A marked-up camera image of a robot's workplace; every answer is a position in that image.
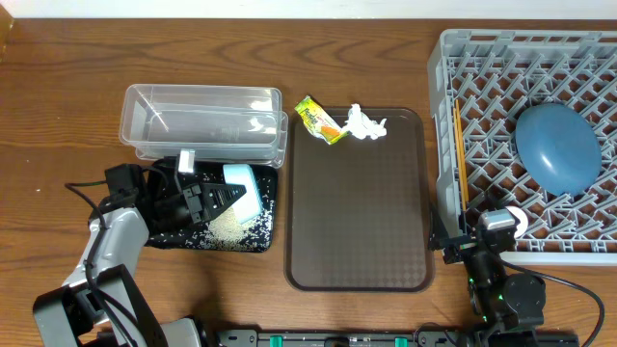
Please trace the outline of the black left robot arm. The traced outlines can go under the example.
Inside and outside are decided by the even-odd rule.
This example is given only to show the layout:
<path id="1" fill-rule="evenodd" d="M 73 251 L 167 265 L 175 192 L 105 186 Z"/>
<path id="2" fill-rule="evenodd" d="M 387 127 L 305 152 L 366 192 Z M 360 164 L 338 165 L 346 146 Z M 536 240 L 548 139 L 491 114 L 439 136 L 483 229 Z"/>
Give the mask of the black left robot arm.
<path id="1" fill-rule="evenodd" d="M 142 251 L 153 232 L 178 231 L 211 222 L 246 200 L 258 204 L 255 175 L 246 164 L 225 164 L 221 183 L 181 186 L 164 175 L 174 195 L 148 188 L 145 168 L 121 164 L 106 170 L 108 197 L 91 205 L 90 239 L 80 262 L 63 284 L 33 304 L 33 316 L 46 346 L 79 346 L 81 336 L 109 323 L 111 332 L 94 346 L 204 346 L 206 335 L 191 317 L 160 323 L 134 281 Z"/>

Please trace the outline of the wooden chopstick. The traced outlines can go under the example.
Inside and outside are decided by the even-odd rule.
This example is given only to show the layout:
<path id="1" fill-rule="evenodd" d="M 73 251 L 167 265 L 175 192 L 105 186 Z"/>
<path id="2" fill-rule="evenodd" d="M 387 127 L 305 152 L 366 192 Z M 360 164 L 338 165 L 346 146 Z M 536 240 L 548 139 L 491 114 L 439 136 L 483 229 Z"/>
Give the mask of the wooden chopstick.
<path id="1" fill-rule="evenodd" d="M 469 202 L 469 183 L 468 183 L 468 175 L 467 175 L 467 165 L 466 165 L 466 157 L 465 157 L 465 141 L 463 135 L 463 127 L 461 122 L 461 112 L 460 112 L 460 104 L 459 100 L 455 99 L 455 120 L 456 120 L 456 128 L 458 135 L 458 150 L 459 150 L 459 174 L 460 174 L 460 182 L 462 184 L 463 192 L 463 203 L 467 206 Z"/>
<path id="2" fill-rule="evenodd" d="M 457 153 L 457 167 L 459 173 L 459 185 L 461 190 L 461 202 L 463 211 L 467 211 L 467 175 L 465 173 L 465 158 L 463 153 L 462 132 L 460 128 L 459 108 L 455 105 L 453 108 L 453 124 L 455 132 L 455 145 Z"/>

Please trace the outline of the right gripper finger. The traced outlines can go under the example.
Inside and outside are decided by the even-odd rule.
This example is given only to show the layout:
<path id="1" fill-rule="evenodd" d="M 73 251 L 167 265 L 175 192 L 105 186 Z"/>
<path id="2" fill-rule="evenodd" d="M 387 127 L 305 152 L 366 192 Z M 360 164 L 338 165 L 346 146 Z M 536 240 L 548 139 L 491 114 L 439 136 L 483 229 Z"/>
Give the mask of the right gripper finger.
<path id="1" fill-rule="evenodd" d="M 487 190 L 484 192 L 485 201 L 488 205 L 487 209 L 494 211 L 500 210 L 504 208 L 503 203 L 499 200 L 499 197 L 491 190 Z"/>
<path id="2" fill-rule="evenodd" d="M 446 245 L 450 236 L 443 223 L 437 207 L 430 203 L 430 231 L 427 247 L 430 251 L 442 250 Z"/>

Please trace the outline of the pink plastic cup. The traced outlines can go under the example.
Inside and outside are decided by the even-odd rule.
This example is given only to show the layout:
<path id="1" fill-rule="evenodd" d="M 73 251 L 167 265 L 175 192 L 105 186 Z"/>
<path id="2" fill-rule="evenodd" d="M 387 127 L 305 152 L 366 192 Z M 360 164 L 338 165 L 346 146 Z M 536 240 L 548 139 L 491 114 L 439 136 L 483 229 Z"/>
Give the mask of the pink plastic cup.
<path id="1" fill-rule="evenodd" d="M 509 205 L 506 207 L 508 212 L 517 220 L 515 223 L 516 231 L 514 233 L 515 238 L 520 238 L 527 231 L 529 221 L 522 209 L 516 206 Z"/>

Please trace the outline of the dark blue plate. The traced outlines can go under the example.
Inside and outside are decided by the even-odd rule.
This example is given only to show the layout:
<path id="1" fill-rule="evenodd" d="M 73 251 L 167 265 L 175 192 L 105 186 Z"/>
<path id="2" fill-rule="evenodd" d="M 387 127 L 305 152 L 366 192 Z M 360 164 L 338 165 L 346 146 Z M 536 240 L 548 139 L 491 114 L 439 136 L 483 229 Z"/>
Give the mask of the dark blue plate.
<path id="1" fill-rule="evenodd" d="M 599 177 L 602 152 L 591 125 L 575 110 L 546 103 L 524 110 L 515 143 L 524 168 L 547 192 L 580 195 Z"/>

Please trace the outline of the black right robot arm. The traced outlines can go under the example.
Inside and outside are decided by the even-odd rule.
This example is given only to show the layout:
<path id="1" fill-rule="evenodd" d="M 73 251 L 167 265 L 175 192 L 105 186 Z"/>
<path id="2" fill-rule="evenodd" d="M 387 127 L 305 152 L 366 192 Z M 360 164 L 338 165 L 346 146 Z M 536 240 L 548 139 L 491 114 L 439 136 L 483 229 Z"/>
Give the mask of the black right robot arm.
<path id="1" fill-rule="evenodd" d="M 506 206 L 483 212 L 470 233 L 452 237 L 438 208 L 430 206 L 428 249 L 442 252 L 446 264 L 465 266 L 471 306 L 483 319 L 472 331 L 460 333 L 454 345 L 537 344 L 533 330 L 544 323 L 546 284 L 524 271 L 509 275 L 500 257 L 527 226 L 528 219 L 519 207 Z"/>

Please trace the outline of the light blue bowl with rice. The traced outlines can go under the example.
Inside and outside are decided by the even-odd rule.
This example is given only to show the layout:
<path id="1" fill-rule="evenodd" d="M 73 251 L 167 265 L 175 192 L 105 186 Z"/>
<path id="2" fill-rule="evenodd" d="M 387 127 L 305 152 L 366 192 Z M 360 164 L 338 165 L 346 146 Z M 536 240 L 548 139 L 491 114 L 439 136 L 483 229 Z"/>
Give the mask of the light blue bowl with rice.
<path id="1" fill-rule="evenodd" d="M 226 184 L 241 185 L 246 193 L 233 205 L 234 215 L 240 225 L 261 214 L 263 205 L 252 168 L 248 164 L 225 164 L 223 174 Z"/>

